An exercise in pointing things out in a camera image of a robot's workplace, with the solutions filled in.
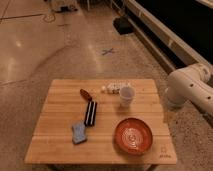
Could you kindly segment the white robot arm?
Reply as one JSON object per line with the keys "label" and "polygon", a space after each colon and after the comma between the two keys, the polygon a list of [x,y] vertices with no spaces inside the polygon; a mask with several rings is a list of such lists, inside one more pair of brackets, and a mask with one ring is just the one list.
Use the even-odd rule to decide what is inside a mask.
{"label": "white robot arm", "polygon": [[171,72],[165,90],[168,106],[181,108],[189,100],[213,117],[213,87],[207,84],[210,78],[210,69],[202,63]]}

